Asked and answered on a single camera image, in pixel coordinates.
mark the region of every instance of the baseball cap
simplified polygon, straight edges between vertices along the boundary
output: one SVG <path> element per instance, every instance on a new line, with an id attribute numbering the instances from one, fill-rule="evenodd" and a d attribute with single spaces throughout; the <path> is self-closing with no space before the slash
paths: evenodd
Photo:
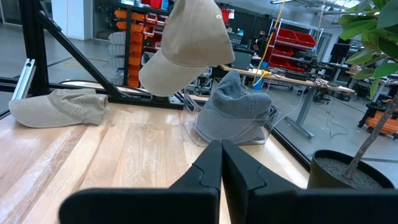
<path id="1" fill-rule="evenodd" d="M 178 0 L 162 36 L 162 48 L 139 71 L 153 95 L 181 90 L 209 66 L 234 61 L 221 11 L 214 0 Z"/>
<path id="2" fill-rule="evenodd" d="M 265 140 L 262 127 L 270 117 L 271 103 L 267 93 L 243 92 L 239 73 L 230 71 L 200 111 L 196 130 L 208 142 L 229 139 L 241 144 Z"/>
<path id="3" fill-rule="evenodd" d="M 88 123 L 99 125 L 108 104 L 108 96 L 94 89 L 54 90 L 49 95 L 12 100 L 13 117 L 31 128 L 54 128 Z"/>

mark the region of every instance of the cap visor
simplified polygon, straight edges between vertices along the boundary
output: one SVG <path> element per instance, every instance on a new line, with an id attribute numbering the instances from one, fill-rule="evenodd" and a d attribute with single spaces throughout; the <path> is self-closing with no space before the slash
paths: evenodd
<path id="1" fill-rule="evenodd" d="M 11 114 L 31 128 L 54 128 L 81 123 L 54 108 L 47 96 L 37 96 L 8 103 Z"/>
<path id="2" fill-rule="evenodd" d="M 176 65 L 159 50 L 139 71 L 139 81 L 153 95 L 170 96 L 194 81 L 205 69 Z"/>

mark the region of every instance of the yellow cable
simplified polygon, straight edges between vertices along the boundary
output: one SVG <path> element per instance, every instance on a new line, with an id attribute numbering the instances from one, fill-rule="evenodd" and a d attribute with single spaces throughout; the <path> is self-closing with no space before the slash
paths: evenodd
<path id="1" fill-rule="evenodd" d="M 283 11 L 283 9 L 284 9 L 284 6 L 285 6 L 285 0 L 284 0 L 283 3 L 282 3 L 282 7 L 280 7 L 280 9 L 279 9 L 279 13 L 278 13 L 278 17 L 277 17 L 277 19 L 276 19 L 276 21 L 275 21 L 274 29 L 276 29 L 276 27 L 277 27 L 277 25 L 278 25 L 278 22 L 279 22 L 279 20 L 280 20 L 280 16 L 282 15 L 282 11 Z M 271 39 L 272 39 L 272 36 L 273 36 L 273 35 L 274 35 L 274 32 L 271 32 L 271 35 L 269 36 L 269 39 L 268 39 L 268 43 L 267 43 L 266 50 L 264 51 L 264 55 L 263 55 L 262 58 L 261 58 L 261 61 L 260 61 L 259 66 L 257 67 L 257 72 L 260 70 L 260 66 L 261 66 L 262 62 L 264 61 L 264 58 L 266 57 L 267 50 L 268 50 L 268 47 L 269 47 L 269 43 L 271 42 Z M 269 74 L 271 74 L 271 73 L 270 73 L 270 72 L 262 72 L 261 77 L 257 80 L 257 82 L 256 82 L 255 84 L 253 84 L 253 86 L 257 85 L 257 84 L 261 81 L 261 79 L 262 79 L 264 76 L 269 75 Z"/>

